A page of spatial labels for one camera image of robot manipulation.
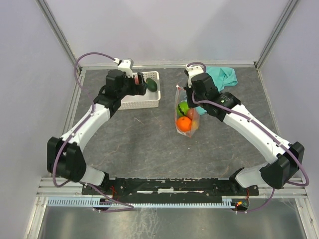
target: white plastic basket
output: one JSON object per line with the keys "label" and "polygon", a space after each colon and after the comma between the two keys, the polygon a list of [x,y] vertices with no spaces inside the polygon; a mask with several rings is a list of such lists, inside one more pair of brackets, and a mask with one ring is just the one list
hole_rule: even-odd
{"label": "white plastic basket", "polygon": [[122,105],[119,110],[155,108],[159,106],[160,101],[160,76],[157,71],[142,72],[144,80],[152,78],[158,85],[156,92],[146,90],[143,96],[125,96],[122,99]]}

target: mesh bag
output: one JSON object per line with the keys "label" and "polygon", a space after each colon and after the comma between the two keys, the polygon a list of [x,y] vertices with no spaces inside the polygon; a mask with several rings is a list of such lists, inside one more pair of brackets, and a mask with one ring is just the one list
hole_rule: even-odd
{"label": "mesh bag", "polygon": [[180,86],[175,95],[175,126],[178,133],[190,138],[199,128],[199,114],[195,108],[188,108],[186,91]]}

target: gray surface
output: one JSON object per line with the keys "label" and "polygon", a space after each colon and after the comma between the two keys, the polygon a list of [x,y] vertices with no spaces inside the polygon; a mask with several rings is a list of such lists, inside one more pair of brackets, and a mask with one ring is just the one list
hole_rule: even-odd
{"label": "gray surface", "polygon": [[[251,206],[262,200],[251,200]],[[236,215],[230,209],[138,209],[96,213],[48,207],[40,239],[306,239],[294,199]]]}
{"label": "gray surface", "polygon": [[[34,0],[0,7],[0,238],[23,238],[46,147],[60,137],[74,90],[72,65]],[[14,207],[21,202],[23,207]]]}
{"label": "gray surface", "polygon": [[306,187],[319,220],[319,1],[300,1],[261,69],[282,136],[305,147]]}
{"label": "gray surface", "polygon": [[[157,69],[161,100],[158,108],[117,111],[84,149],[88,165],[111,177],[229,177],[241,167],[264,162],[262,155],[238,132],[208,115],[192,139],[176,132],[176,84],[185,84],[183,69]],[[105,83],[106,70],[86,73],[84,86],[96,96]],[[225,90],[239,98],[265,126],[274,130],[269,107],[254,68],[237,68],[238,85]],[[90,103],[82,93],[77,122]]]}

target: metal frame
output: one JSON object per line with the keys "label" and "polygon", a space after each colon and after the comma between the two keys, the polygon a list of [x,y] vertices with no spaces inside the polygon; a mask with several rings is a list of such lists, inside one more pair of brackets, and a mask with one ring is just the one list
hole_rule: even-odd
{"label": "metal frame", "polygon": [[274,126],[275,126],[275,130],[276,130],[275,133],[278,134],[278,135],[281,135],[280,134],[280,130],[278,128],[278,124],[277,124],[277,120],[276,120],[276,117],[275,117],[275,113],[274,113],[273,108],[271,106],[271,101],[270,101],[270,98],[269,98],[269,95],[268,95],[268,92],[267,92],[267,88],[266,88],[265,82],[263,80],[263,76],[261,74],[260,69],[256,69],[256,70],[257,70],[257,75],[259,77],[261,85],[263,86],[263,90],[264,90],[264,93],[265,93],[265,96],[266,96],[266,101],[267,101],[267,104],[268,104],[268,107],[269,107],[269,111],[270,111],[270,116],[271,116],[271,119],[272,119],[272,121],[274,123]]}
{"label": "metal frame", "polygon": [[59,28],[54,16],[53,16],[53,13],[48,5],[48,3],[46,2],[46,0],[35,0],[41,11],[43,12],[46,20],[48,21],[48,23],[50,24],[51,26],[51,29],[53,30],[56,38],[58,39],[58,41],[60,42],[63,50],[65,51],[65,53],[67,54],[68,58],[70,59],[70,61],[72,62],[72,64],[74,65],[75,61],[76,61],[76,58],[75,56],[73,55],[72,53],[72,50],[62,32],[62,30]]}
{"label": "metal frame", "polygon": [[[84,83],[85,73],[86,73],[86,71],[82,69],[80,77],[79,77],[79,82],[81,85],[83,85],[83,83]],[[81,95],[81,88],[77,84],[75,84],[70,107],[69,107],[68,114],[67,114],[64,128],[63,128],[63,133],[66,133],[73,126],[74,117],[75,117],[76,109],[78,107],[80,95]]]}
{"label": "metal frame", "polygon": [[281,14],[279,20],[276,23],[275,28],[273,29],[268,41],[260,55],[259,60],[256,62],[255,67],[259,70],[264,62],[266,61],[270,51],[272,50],[273,46],[275,45],[278,37],[282,33],[283,29],[285,28],[287,22],[289,21],[291,15],[293,14],[294,10],[296,9],[300,0],[289,0],[288,4],[286,5],[283,13]]}
{"label": "metal frame", "polygon": [[[58,184],[64,182],[65,179],[57,178]],[[293,178],[293,182],[301,183],[301,178]],[[271,194],[272,188],[267,184],[258,185],[260,195],[251,196],[251,199],[266,199]],[[82,185],[80,183],[70,182],[62,188],[56,188],[53,185],[52,178],[42,178],[37,194],[36,200],[31,212],[28,227],[25,232],[24,239],[36,239],[39,236],[40,228],[42,225],[45,209],[48,204],[48,200],[52,197],[57,198],[70,198],[70,199],[88,199],[88,198],[102,198],[99,195],[82,195]],[[242,199],[242,197],[229,197],[225,196],[223,199]],[[281,190],[276,190],[274,199],[278,198],[294,198],[298,207],[300,219],[302,221],[306,236],[308,239],[319,239],[319,228],[312,211],[306,190],[304,187],[297,187],[293,185],[287,185]]]}
{"label": "metal frame", "polygon": [[[185,68],[191,61],[185,62],[168,62],[167,64],[153,62],[152,64],[136,64],[133,69],[169,69],[169,68]],[[222,67],[254,67],[253,61],[205,61],[206,66],[222,66]],[[82,70],[109,70],[114,69],[114,64],[105,64],[101,66],[83,66]]]}

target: gray textured floor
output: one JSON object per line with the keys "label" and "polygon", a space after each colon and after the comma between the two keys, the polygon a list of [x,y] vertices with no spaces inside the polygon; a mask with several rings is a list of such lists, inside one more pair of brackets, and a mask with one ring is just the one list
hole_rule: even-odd
{"label": "gray textured floor", "polygon": [[[158,108],[117,111],[91,138],[84,150],[88,165],[111,177],[229,177],[241,167],[264,162],[262,155],[238,132],[208,115],[192,139],[176,132],[175,85],[187,77],[183,69],[159,72],[161,100]],[[274,130],[261,82],[254,68],[236,68],[238,85],[226,87],[265,126]],[[84,87],[96,96],[107,70],[87,71]],[[82,93],[75,122],[90,105]]]}

